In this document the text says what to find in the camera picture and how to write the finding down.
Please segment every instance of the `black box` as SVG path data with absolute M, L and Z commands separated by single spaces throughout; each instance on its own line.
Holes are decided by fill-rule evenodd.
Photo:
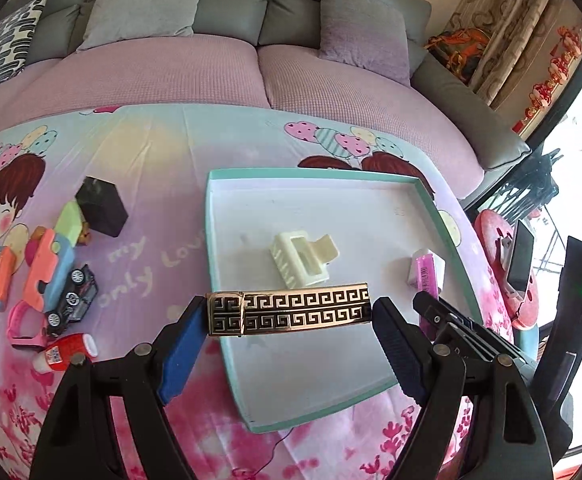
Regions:
M 87 176 L 75 200 L 91 229 L 108 236 L 119 236 L 129 215 L 115 184 Z

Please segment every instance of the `patterned curtain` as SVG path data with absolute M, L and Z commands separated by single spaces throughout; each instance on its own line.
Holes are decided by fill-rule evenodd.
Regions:
M 468 85 L 492 108 L 512 92 L 554 27 L 565 0 L 461 0 L 445 30 L 490 36 Z

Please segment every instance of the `black toy car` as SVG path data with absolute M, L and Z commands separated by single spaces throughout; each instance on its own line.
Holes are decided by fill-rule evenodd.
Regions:
M 73 269 L 55 309 L 46 314 L 46 333 L 58 337 L 69 323 L 81 321 L 98 293 L 98 284 L 88 265 Z

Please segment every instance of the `gold hair clip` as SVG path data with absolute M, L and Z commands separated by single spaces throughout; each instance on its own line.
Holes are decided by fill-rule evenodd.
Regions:
M 368 285 L 294 290 L 212 292 L 206 295 L 211 336 L 262 335 L 371 320 Z

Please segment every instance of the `purple gray pillow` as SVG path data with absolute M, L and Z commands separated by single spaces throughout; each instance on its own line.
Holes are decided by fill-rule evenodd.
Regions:
M 357 66 L 410 87 L 404 16 L 377 0 L 321 0 L 321 59 Z

